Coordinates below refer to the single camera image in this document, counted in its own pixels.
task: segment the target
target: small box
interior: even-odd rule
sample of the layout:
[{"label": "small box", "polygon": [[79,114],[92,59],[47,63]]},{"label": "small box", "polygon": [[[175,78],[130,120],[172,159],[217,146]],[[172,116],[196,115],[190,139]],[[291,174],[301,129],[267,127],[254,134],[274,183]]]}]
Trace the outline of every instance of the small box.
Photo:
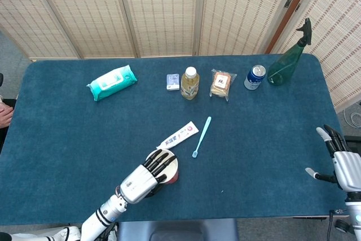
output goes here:
[{"label": "small box", "polygon": [[167,75],[167,90],[179,90],[179,74]]}]

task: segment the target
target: spray bottle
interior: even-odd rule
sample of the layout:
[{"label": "spray bottle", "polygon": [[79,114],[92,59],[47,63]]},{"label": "spray bottle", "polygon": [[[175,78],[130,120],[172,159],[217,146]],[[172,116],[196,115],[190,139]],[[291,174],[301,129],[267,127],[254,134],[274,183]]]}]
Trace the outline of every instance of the spray bottle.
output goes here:
[{"label": "spray bottle", "polygon": [[306,45],[311,45],[312,29],[310,18],[306,18],[304,25],[296,30],[303,31],[303,37],[268,69],[267,80],[271,85],[279,86],[287,82],[297,67],[303,48]]}]

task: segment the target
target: person's hand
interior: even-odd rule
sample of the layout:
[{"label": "person's hand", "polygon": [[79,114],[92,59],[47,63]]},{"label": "person's hand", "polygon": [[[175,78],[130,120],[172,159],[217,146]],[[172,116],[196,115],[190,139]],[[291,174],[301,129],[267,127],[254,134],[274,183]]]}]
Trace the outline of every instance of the person's hand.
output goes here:
[{"label": "person's hand", "polygon": [[0,128],[8,127],[11,123],[14,109],[12,107],[0,108]]},{"label": "person's hand", "polygon": [[9,106],[5,103],[0,103],[0,109],[6,109],[6,108],[9,108]]}]

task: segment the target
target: blue soda can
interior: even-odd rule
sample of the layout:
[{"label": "blue soda can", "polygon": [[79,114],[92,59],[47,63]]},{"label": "blue soda can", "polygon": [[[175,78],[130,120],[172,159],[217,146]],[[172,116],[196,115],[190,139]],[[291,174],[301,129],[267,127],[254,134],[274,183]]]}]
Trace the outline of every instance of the blue soda can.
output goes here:
[{"label": "blue soda can", "polygon": [[266,68],[262,65],[255,65],[244,80],[244,86],[249,90],[255,90],[261,84],[261,81],[265,76]]}]

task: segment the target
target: plastic bottle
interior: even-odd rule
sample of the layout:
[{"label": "plastic bottle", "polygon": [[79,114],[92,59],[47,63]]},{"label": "plastic bottle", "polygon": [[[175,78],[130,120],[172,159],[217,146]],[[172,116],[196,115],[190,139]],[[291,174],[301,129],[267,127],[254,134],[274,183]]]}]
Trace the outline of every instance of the plastic bottle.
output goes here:
[{"label": "plastic bottle", "polygon": [[194,67],[188,67],[180,82],[180,93],[183,97],[192,100],[198,92],[199,75]]},{"label": "plastic bottle", "polygon": [[311,44],[311,21],[309,18],[305,19],[302,28],[296,29],[303,31],[303,37],[298,42],[287,50],[271,67],[268,69],[267,80],[270,84],[279,86],[287,82],[293,75],[297,67],[300,56],[306,45]]}]

